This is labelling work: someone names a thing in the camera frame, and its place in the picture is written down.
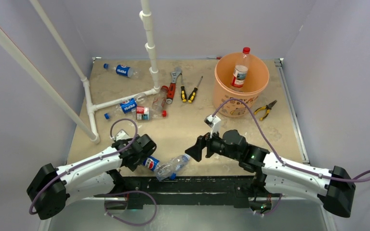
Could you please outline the clear bottle blue white cap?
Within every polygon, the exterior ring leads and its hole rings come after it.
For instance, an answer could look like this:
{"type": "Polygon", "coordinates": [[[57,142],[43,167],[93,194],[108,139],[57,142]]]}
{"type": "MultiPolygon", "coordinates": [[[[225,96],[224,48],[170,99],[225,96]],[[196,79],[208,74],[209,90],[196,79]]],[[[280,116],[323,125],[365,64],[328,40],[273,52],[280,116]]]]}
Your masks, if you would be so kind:
{"type": "Polygon", "coordinates": [[[158,181],[163,181],[165,179],[173,180],[176,178],[177,173],[185,167],[191,160],[191,156],[187,154],[179,155],[168,162],[159,165],[156,168],[156,178],[158,181]]]}

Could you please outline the Pepsi bottle front edge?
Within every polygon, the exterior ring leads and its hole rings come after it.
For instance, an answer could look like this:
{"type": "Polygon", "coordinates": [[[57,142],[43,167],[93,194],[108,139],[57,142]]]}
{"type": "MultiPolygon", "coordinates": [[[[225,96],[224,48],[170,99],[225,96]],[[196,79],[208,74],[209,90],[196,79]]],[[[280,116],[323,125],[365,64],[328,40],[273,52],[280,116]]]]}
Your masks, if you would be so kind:
{"type": "Polygon", "coordinates": [[[160,168],[160,161],[152,156],[145,159],[142,162],[142,165],[154,172],[159,181],[163,181],[165,179],[174,180],[176,178],[176,173],[171,173],[167,177],[163,177],[161,174],[159,174],[158,169],[160,168]]]}

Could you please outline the orange plastic bin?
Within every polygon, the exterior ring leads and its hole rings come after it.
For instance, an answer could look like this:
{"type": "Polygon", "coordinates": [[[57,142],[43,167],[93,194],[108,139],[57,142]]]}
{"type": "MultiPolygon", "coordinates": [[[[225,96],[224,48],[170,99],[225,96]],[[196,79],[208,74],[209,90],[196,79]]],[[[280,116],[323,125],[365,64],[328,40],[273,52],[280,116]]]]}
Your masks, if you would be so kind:
{"type": "Polygon", "coordinates": [[[218,61],[214,69],[213,106],[217,109],[226,100],[230,100],[219,109],[219,113],[227,117],[245,115],[248,110],[238,100],[242,100],[249,108],[252,108],[270,80],[265,63],[255,55],[249,54],[248,72],[244,85],[241,88],[232,86],[236,63],[241,57],[241,52],[227,54],[218,61]]]}

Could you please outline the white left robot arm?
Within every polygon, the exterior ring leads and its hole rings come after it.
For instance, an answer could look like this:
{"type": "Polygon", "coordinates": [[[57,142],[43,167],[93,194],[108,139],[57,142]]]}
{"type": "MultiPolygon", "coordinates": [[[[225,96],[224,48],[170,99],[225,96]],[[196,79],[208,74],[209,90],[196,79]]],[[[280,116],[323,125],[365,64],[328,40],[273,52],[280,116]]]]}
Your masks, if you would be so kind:
{"type": "Polygon", "coordinates": [[[66,166],[42,166],[26,192],[32,202],[30,213],[46,220],[66,206],[92,196],[110,194],[118,197],[135,189],[118,169],[131,171],[141,165],[157,149],[147,135],[129,138],[126,133],[100,153],[66,166]]]}

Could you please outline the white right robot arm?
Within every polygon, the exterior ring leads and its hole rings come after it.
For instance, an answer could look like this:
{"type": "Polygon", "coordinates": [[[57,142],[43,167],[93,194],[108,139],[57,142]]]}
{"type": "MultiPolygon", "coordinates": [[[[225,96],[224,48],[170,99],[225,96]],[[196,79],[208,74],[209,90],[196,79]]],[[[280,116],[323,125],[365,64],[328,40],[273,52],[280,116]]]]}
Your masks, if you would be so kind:
{"type": "Polygon", "coordinates": [[[251,183],[255,195],[270,193],[300,197],[322,205],[336,216],[351,216],[356,186],[342,167],[326,169],[277,159],[273,152],[249,144],[235,129],[225,132],[222,137],[210,133],[199,136],[185,153],[199,162],[203,149],[207,150],[207,158],[213,154],[225,156],[255,174],[251,183]]]}

